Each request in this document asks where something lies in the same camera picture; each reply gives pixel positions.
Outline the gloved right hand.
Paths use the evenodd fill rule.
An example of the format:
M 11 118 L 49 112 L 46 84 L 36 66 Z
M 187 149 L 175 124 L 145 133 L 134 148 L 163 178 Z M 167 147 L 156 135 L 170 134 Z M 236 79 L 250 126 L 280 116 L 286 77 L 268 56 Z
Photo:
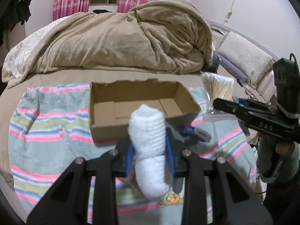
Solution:
M 265 183 L 299 184 L 299 147 L 294 142 L 257 133 L 258 146 L 257 168 L 260 178 Z

